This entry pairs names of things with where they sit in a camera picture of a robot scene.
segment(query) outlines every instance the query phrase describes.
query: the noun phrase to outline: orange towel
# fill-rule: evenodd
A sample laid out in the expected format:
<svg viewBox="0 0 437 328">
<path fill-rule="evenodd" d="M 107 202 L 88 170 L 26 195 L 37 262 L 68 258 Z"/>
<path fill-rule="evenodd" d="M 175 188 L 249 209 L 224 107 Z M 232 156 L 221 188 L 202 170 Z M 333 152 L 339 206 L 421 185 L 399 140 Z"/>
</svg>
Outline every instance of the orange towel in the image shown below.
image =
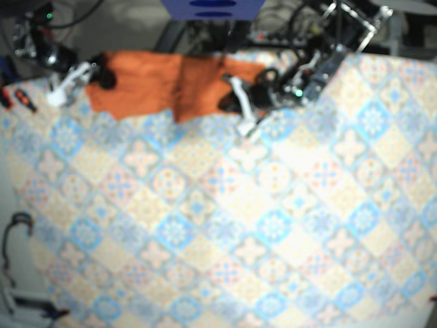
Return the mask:
<svg viewBox="0 0 437 328">
<path fill-rule="evenodd" d="M 114 90 L 96 83 L 86 87 L 94 111 L 108 111 L 116 120 L 172 109 L 176 122 L 222 113 L 219 100 L 231 91 L 224 73 L 253 82 L 261 64 L 213 57 L 184 57 L 147 51 L 108 54 L 117 76 Z"/>
</svg>

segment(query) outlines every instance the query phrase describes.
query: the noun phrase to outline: patterned tablecloth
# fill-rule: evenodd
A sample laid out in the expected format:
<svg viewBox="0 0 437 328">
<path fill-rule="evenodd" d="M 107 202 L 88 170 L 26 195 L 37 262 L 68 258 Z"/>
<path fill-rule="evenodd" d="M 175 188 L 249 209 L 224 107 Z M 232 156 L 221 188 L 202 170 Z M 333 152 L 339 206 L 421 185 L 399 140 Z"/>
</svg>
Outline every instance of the patterned tablecloth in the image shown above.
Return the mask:
<svg viewBox="0 0 437 328">
<path fill-rule="evenodd" d="M 432 64 L 350 57 L 255 143 L 237 116 L 116 122 L 22 87 L 40 110 L 1 111 L 3 159 L 62 327 L 326 327 L 436 292 Z"/>
</svg>

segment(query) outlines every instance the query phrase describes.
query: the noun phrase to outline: orange cloth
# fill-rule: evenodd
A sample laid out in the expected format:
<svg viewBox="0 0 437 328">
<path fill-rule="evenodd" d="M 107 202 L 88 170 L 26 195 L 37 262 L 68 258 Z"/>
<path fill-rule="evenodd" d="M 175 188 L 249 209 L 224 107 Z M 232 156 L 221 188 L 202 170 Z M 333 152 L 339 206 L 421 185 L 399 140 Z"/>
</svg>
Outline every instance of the orange cloth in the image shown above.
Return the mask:
<svg viewBox="0 0 437 328">
<path fill-rule="evenodd" d="M 176 122 L 222 113 L 219 100 L 231 91 L 224 73 L 253 82 L 261 64 L 213 57 L 184 57 L 147 51 L 108 54 L 108 67 L 117 86 L 104 90 L 97 83 L 86 87 L 94 111 L 108 111 L 116 120 L 158 113 L 171 108 Z"/>
</svg>

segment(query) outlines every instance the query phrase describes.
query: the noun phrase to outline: screwdriver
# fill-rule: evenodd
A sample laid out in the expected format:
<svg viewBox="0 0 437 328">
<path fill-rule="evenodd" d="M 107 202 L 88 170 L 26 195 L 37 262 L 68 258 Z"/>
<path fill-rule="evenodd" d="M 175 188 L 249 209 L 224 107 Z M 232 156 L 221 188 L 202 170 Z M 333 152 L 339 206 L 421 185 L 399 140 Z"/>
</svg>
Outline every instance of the screwdriver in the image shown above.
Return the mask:
<svg viewBox="0 0 437 328">
<path fill-rule="evenodd" d="M 26 106 L 28 109 L 31 110 L 32 113 L 36 113 L 38 110 L 36 106 L 32 103 L 30 100 L 30 97 L 27 95 L 27 93 L 22 89 L 15 90 L 15 97 L 18 99 L 20 104 Z"/>
</svg>

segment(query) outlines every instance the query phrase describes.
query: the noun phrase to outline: tile-patterned fabric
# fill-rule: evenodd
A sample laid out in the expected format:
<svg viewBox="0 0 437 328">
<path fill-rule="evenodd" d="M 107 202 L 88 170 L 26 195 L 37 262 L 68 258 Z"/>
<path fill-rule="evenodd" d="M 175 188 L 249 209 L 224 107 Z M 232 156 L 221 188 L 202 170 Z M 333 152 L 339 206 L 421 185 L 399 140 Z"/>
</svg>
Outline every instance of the tile-patterned fabric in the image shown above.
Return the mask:
<svg viewBox="0 0 437 328">
<path fill-rule="evenodd" d="M 254 143 L 238 116 L 116 122 L 83 92 L 48 106 L 44 85 L 0 133 L 62 327 L 327 327 L 435 293 L 434 65 L 349 57 Z"/>
</svg>

